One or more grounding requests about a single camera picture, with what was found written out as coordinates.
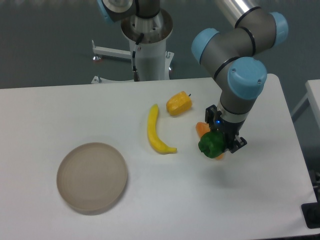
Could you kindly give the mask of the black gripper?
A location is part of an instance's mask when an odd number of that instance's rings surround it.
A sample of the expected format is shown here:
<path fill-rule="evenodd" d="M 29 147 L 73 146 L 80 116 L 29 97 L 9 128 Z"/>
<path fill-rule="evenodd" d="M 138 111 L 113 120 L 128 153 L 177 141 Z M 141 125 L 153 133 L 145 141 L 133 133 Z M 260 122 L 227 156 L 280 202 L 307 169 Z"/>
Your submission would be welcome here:
<path fill-rule="evenodd" d="M 229 144 L 228 150 L 233 154 L 247 145 L 247 141 L 239 136 L 239 131 L 245 121 L 228 122 L 220 117 L 221 114 L 222 112 L 213 104 L 205 109 L 205 122 L 211 130 L 218 130 L 224 135 L 225 143 Z"/>

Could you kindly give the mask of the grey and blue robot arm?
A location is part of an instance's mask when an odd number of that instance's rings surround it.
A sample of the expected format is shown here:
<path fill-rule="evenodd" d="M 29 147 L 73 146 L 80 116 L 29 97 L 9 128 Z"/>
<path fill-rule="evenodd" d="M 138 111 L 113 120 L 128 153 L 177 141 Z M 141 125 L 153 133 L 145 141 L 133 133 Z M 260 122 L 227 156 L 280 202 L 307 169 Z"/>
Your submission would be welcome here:
<path fill-rule="evenodd" d="M 120 22 L 129 41 L 129 59 L 136 82 L 163 80 L 168 70 L 166 41 L 173 20 L 158 0 L 100 0 L 105 21 Z M 277 12 L 267 13 L 252 0 L 219 0 L 217 5 L 233 25 L 220 33 L 202 30 L 193 40 L 191 51 L 221 89 L 217 105 L 205 110 L 209 132 L 198 143 L 208 158 L 234 153 L 247 142 L 239 131 L 267 79 L 267 70 L 254 55 L 283 43 L 288 23 Z"/>

